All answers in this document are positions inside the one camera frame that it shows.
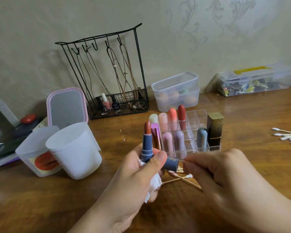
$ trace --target frosted plastic cup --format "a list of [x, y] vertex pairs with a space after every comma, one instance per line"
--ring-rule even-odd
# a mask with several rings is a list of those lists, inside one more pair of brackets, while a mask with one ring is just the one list
[[92, 174], [101, 164], [100, 148], [87, 122], [72, 124], [55, 133], [46, 147], [75, 180]]
[[52, 175], [61, 169], [45, 146], [46, 141], [58, 131], [57, 126], [39, 128], [32, 132], [15, 151], [19, 158], [40, 177]]

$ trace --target wooden table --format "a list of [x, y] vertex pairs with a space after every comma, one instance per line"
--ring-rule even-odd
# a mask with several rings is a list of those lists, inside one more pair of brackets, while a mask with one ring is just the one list
[[[225, 98], [200, 95], [194, 109], [224, 116], [223, 150], [241, 149], [276, 189], [291, 199], [291, 143], [272, 136], [272, 127], [291, 131], [291, 89]], [[158, 113], [93, 120], [101, 166], [83, 180], [64, 171], [39, 178], [21, 161], [0, 168], [0, 232], [66, 232], [99, 198], [123, 157], [141, 143], [143, 124]], [[163, 180], [171, 179], [167, 174]], [[127, 232], [240, 232], [222, 220], [191, 185], [164, 185], [156, 201], [144, 204]]]

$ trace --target damask wallpaper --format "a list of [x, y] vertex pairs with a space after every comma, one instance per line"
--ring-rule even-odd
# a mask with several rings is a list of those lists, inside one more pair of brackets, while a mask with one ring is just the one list
[[[291, 64], [291, 0], [0, 0], [0, 97], [16, 117], [45, 114], [47, 96], [78, 86], [54, 43], [137, 29], [146, 83], [190, 71], [209, 88], [218, 72]], [[121, 36], [139, 86], [133, 34]], [[103, 41], [92, 55], [106, 87], [119, 93]], [[116, 54], [116, 40], [110, 39]], [[92, 77], [94, 96], [106, 92]]]

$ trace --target white tissue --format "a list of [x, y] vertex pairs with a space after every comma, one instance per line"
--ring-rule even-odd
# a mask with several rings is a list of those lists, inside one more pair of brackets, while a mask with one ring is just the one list
[[[138, 160], [138, 163], [139, 163], [140, 166], [145, 165], [145, 163], [142, 162], [141, 159]], [[156, 191], [156, 190], [157, 190], [157, 189], [158, 189], [162, 184], [163, 184], [163, 183], [162, 183], [161, 177], [159, 176], [158, 173], [156, 173], [156, 174], [152, 177], [152, 179], [151, 179], [151, 181], [150, 181], [150, 188], [149, 188], [149, 192], [148, 192], [147, 195], [146, 195], [145, 203], [148, 202], [148, 200], [150, 199], [151, 194], [152, 194], [154, 191]]]

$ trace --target lip sticker label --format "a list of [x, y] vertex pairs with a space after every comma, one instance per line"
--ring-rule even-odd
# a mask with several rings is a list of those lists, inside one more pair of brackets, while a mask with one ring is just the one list
[[39, 156], [31, 157], [28, 160], [35, 165], [42, 175], [50, 173], [54, 168], [59, 166], [59, 163], [49, 151]]

